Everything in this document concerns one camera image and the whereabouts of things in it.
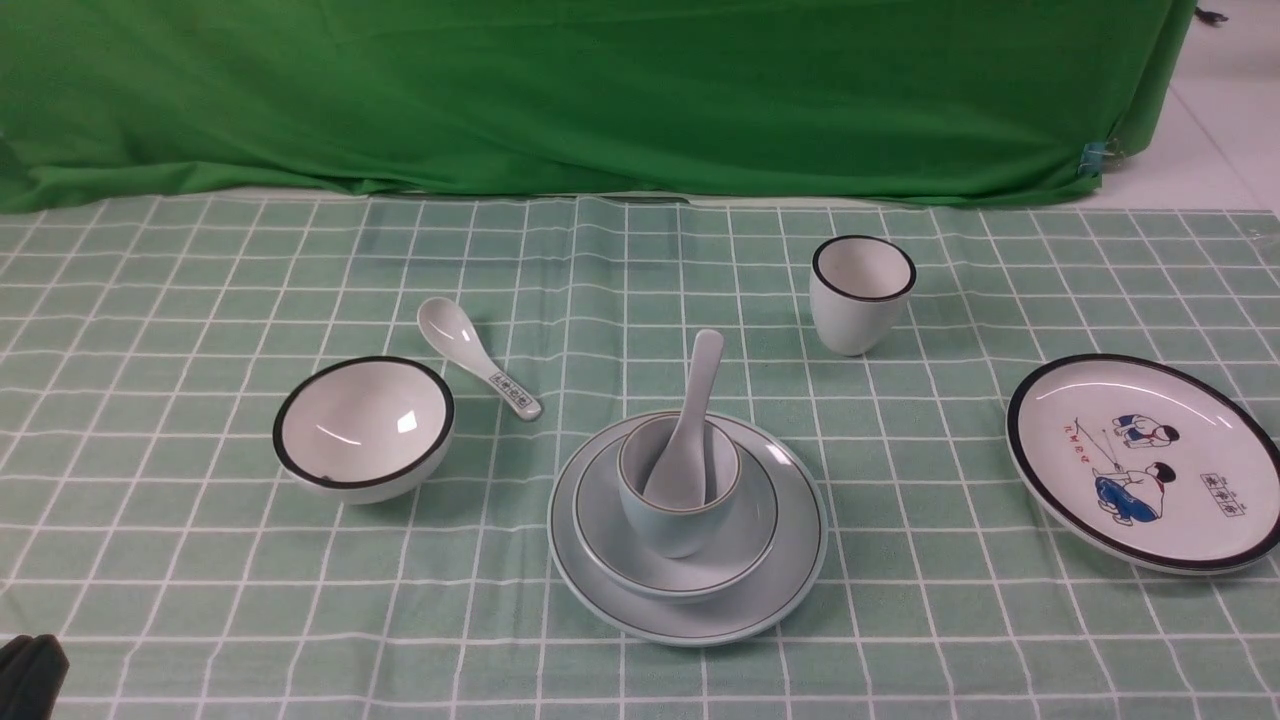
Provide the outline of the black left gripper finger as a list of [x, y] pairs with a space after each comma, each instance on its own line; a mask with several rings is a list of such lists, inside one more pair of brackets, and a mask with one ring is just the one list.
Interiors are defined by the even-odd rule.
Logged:
[[52, 634], [10, 639], [1, 650], [1, 719], [50, 719], [69, 666]]

